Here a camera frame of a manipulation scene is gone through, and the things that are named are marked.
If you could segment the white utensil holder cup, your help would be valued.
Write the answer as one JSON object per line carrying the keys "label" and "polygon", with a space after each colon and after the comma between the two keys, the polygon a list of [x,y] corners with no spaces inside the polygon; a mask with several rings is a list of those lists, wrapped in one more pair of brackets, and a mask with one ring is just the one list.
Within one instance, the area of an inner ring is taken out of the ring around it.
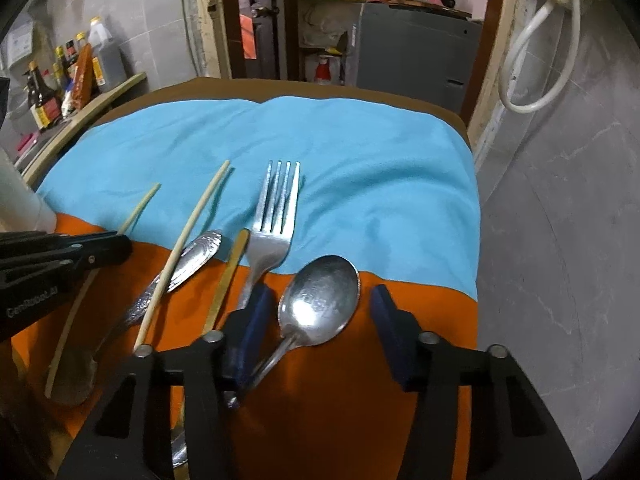
{"label": "white utensil holder cup", "polygon": [[0,226],[2,232],[53,233],[56,215],[23,180],[5,151],[0,152]]}

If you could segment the grey refrigerator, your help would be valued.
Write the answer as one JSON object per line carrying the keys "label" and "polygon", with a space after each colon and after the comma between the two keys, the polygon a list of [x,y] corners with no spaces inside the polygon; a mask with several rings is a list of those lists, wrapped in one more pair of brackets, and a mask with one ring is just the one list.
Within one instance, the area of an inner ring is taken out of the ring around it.
{"label": "grey refrigerator", "polygon": [[481,32],[450,13],[365,3],[349,35],[345,84],[460,113]]}

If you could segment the large steel spoon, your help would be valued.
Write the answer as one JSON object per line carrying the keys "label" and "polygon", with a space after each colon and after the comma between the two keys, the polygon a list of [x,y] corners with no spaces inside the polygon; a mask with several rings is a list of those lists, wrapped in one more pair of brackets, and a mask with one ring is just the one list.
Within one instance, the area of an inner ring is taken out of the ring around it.
{"label": "large steel spoon", "polygon": [[286,352],[325,344],[339,334],[354,315],[359,297],[359,273],[346,258],[326,255],[307,263],[280,298],[280,344],[245,387],[226,394],[228,407],[236,408],[243,394],[255,389]]}

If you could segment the orange chili powder packet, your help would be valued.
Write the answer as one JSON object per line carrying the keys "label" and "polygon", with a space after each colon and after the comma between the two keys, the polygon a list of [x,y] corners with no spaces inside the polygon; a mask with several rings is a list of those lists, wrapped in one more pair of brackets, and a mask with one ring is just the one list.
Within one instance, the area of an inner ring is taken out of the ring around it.
{"label": "orange chili powder packet", "polygon": [[91,99],[93,86],[93,65],[91,44],[85,44],[80,50],[76,63],[72,104],[75,110],[84,108]]}

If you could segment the pale wooden chopstick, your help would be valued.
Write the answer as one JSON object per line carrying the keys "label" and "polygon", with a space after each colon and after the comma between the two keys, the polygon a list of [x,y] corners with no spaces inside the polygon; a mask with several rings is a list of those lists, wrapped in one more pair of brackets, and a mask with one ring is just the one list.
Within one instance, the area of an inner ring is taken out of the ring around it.
{"label": "pale wooden chopstick", "polygon": [[184,244],[186,244],[186,240],[188,239],[196,220],[200,218],[200,215],[207,202],[209,201],[210,196],[212,196],[213,192],[216,191],[216,188],[218,188],[218,185],[221,182],[222,178],[227,173],[230,164],[230,160],[226,159],[219,167],[216,174],[212,177],[212,180],[209,181],[209,184],[206,186],[205,191],[196,203],[188,220],[186,220],[186,224],[182,228],[182,231],[176,240],[175,246],[171,249],[171,253],[163,267],[162,273],[160,274],[160,279],[158,280],[158,283],[154,288],[154,292],[149,302],[148,308],[146,309],[145,315],[142,318],[142,322],[137,333],[137,338],[134,341],[134,346],[132,347],[133,352],[137,352],[142,344],[145,343],[145,338],[148,334],[155,309],[160,303],[160,298],[162,298],[164,292],[166,292],[170,279],[172,278],[172,274],[174,274],[175,268],[183,250],[183,246]]}

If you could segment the patterned-handle steel spoon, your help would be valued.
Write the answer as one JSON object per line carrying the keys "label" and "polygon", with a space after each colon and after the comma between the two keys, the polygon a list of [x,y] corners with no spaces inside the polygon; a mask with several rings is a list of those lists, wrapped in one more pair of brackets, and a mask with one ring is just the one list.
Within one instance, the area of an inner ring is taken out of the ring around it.
{"label": "patterned-handle steel spoon", "polygon": [[84,403],[96,382],[96,371],[102,354],[127,330],[142,323],[157,285],[164,285],[164,294],[177,289],[216,255],[221,243],[222,233],[218,230],[205,231],[195,237],[183,248],[171,277],[163,280],[163,273],[157,274],[96,348],[56,349],[44,385],[44,396],[57,404],[66,406]]}

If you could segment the gold long-handled spoon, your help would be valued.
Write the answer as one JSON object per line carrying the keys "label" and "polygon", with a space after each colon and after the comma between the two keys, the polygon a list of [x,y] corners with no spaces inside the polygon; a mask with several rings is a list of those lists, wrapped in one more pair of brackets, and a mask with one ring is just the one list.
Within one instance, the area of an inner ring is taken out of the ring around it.
{"label": "gold long-handled spoon", "polygon": [[[222,306],[224,305],[224,300],[228,295],[229,288],[231,286],[235,270],[238,268],[242,255],[244,254],[245,247],[247,245],[248,239],[250,238],[250,231],[248,229],[242,229],[238,236],[235,237],[233,242],[229,259],[224,267],[224,272],[222,272],[220,280],[218,281],[217,287],[215,289],[215,293],[213,296],[212,304],[209,306],[205,322],[201,331],[202,335],[205,335],[210,330],[215,328],[217,323],[217,318],[220,313]],[[181,404],[180,408],[180,416],[177,422],[177,426],[175,426],[174,430],[172,430],[171,437],[171,456],[172,456],[172,466],[174,468],[179,468],[183,466],[188,460],[188,456],[186,456],[186,437],[184,436],[184,404]]]}

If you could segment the steel fork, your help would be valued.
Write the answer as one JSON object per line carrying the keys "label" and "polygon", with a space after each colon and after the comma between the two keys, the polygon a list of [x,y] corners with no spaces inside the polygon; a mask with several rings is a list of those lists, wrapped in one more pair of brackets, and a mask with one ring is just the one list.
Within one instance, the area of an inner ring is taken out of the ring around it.
{"label": "steel fork", "polygon": [[262,181],[246,246],[250,270],[236,308],[244,309],[256,284],[282,264],[290,251],[300,180],[299,162],[270,162]]}

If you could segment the dark sauce bottle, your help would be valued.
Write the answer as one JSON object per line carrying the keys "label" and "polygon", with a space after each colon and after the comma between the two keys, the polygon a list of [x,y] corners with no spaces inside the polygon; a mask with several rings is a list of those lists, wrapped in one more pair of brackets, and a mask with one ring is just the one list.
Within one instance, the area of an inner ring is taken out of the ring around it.
{"label": "dark sauce bottle", "polygon": [[28,64],[29,107],[40,131],[55,126],[62,119],[58,95],[43,80],[35,61]]}

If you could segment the brown stool top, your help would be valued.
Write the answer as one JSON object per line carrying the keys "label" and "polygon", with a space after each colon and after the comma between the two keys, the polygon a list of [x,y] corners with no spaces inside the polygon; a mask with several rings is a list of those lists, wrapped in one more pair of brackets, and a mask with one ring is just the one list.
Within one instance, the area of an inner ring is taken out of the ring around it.
{"label": "brown stool top", "polygon": [[96,126],[107,124],[138,110],[144,110],[147,107],[163,103],[231,99],[262,103],[274,98],[280,98],[280,96],[299,96],[300,98],[316,100],[352,99],[431,114],[454,128],[459,133],[459,136],[465,140],[466,144],[471,146],[468,130],[466,130],[466,125],[461,117],[451,110],[446,110],[446,108],[438,105],[381,91],[343,86],[319,86],[312,82],[272,79],[196,77],[181,84],[174,84],[173,86],[152,91],[119,105],[114,110],[110,110],[103,115],[96,122]]}

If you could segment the blue and orange cloth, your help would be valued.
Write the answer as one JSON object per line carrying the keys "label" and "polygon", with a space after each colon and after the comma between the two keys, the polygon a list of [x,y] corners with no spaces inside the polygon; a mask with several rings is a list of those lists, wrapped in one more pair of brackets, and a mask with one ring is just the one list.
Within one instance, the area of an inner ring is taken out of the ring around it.
{"label": "blue and orange cloth", "polygon": [[[361,289],[385,285],[401,309],[461,347],[477,333],[480,200],[465,140],[426,113],[349,99],[158,104],[89,130],[39,195],[62,233],[114,230],[143,196],[134,250],[100,272],[70,323],[92,349],[162,270],[222,163],[231,169],[196,229],[250,226],[270,162],[300,163],[295,231],[266,277],[282,292],[323,255],[348,259]],[[402,391],[360,302],[327,344],[291,352],[233,414],[244,479],[393,479],[416,396]]]}

